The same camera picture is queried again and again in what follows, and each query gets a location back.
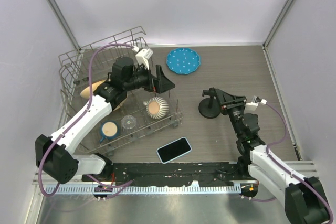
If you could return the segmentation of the black phone stand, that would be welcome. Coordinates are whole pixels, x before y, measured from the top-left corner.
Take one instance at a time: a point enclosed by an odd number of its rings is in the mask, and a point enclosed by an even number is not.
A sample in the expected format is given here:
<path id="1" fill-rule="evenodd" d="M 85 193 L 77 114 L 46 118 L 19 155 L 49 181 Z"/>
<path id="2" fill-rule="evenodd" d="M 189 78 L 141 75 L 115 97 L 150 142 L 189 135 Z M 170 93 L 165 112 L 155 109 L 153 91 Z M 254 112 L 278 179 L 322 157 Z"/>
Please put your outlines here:
<path id="1" fill-rule="evenodd" d="M 216 118 L 220 114 L 220 108 L 215 95 L 215 88 L 209 88 L 202 92 L 202 97 L 204 99 L 199 103 L 198 110 L 199 113 L 207 119 Z"/>

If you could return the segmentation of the phone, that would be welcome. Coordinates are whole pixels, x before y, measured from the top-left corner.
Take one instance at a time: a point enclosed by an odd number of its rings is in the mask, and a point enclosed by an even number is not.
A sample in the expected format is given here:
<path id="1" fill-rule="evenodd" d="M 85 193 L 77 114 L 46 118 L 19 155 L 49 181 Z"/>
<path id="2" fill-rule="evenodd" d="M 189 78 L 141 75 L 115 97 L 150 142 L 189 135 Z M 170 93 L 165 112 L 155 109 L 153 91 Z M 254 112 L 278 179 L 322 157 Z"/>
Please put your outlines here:
<path id="1" fill-rule="evenodd" d="M 167 164 L 192 151 L 192 147 L 186 137 L 181 137 L 168 144 L 159 147 L 156 153 L 162 164 Z"/>

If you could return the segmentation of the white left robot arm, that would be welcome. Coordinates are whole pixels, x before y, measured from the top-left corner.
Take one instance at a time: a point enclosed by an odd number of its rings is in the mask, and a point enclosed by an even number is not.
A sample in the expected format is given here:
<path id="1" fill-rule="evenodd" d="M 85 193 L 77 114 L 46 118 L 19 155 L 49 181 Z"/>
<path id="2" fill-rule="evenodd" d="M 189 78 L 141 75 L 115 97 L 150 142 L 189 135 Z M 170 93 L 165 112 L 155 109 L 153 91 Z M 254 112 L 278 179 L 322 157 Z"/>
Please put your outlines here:
<path id="1" fill-rule="evenodd" d="M 126 98 L 127 93 L 142 88 L 147 92 L 164 93 L 175 84 L 156 65 L 156 75 L 144 64 L 135 66 L 133 59 L 120 57 L 96 89 L 89 86 L 89 100 L 64 126 L 50 136 L 40 135 L 35 141 L 38 175 L 46 173 L 60 184 L 77 175 L 93 175 L 105 182 L 112 174 L 112 162 L 101 154 L 75 155 L 86 135 Z"/>

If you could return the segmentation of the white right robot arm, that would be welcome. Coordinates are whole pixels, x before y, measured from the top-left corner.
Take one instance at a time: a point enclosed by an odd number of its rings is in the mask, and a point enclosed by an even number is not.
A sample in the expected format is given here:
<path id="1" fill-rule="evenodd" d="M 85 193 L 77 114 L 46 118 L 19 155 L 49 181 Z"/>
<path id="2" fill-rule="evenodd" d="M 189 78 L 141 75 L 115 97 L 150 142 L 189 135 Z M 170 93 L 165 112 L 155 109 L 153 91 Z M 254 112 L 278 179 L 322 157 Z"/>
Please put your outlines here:
<path id="1" fill-rule="evenodd" d="M 328 203 L 322 183 L 315 176 L 307 177 L 287 165 L 271 151 L 258 135 L 257 107 L 268 105 L 267 100 L 229 94 L 221 89 L 203 90 L 209 97 L 207 110 L 215 115 L 228 115 L 241 156 L 237 173 L 242 179 L 251 177 L 263 184 L 282 204 L 290 223 L 333 223 L 334 214 Z"/>

